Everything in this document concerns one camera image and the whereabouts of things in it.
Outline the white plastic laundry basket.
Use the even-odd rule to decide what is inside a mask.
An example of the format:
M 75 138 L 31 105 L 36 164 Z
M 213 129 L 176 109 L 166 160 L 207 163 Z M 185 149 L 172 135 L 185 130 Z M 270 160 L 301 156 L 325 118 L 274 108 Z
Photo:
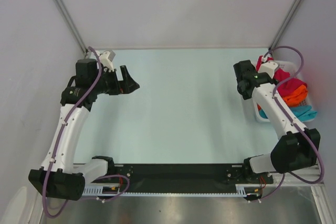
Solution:
M 277 60 L 276 63 L 278 64 L 278 70 L 275 73 L 277 81 L 294 75 L 298 70 L 298 67 L 289 61 Z M 300 77 L 295 77 L 282 84 L 278 92 L 300 121 L 310 122 L 316 117 L 317 112 L 312 108 L 312 103 L 309 100 L 308 85 Z

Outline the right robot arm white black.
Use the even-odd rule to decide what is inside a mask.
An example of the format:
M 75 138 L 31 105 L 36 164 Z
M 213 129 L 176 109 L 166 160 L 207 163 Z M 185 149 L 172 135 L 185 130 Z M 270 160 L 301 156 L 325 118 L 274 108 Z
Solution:
M 308 129 L 286 105 L 278 91 L 274 74 L 278 64 L 263 63 L 259 69 L 250 60 L 234 64 L 238 93 L 244 100 L 252 99 L 265 112 L 274 127 L 278 142 L 268 154 L 244 160 L 243 179 L 254 183 L 262 173 L 285 174 L 312 167 L 317 163 L 320 133 Z

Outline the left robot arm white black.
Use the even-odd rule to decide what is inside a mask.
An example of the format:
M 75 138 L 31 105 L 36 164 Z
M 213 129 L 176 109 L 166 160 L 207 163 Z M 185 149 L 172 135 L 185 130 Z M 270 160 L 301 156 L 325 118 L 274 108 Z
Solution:
M 120 66 L 122 80 L 94 59 L 76 62 L 72 76 L 61 94 L 58 126 L 50 149 L 39 169 L 31 169 L 29 182 L 44 197 L 79 200 L 87 184 L 97 180 L 110 182 L 117 169 L 113 158 L 94 156 L 79 169 L 74 157 L 79 136 L 98 95 L 130 94 L 139 89 L 125 65 Z

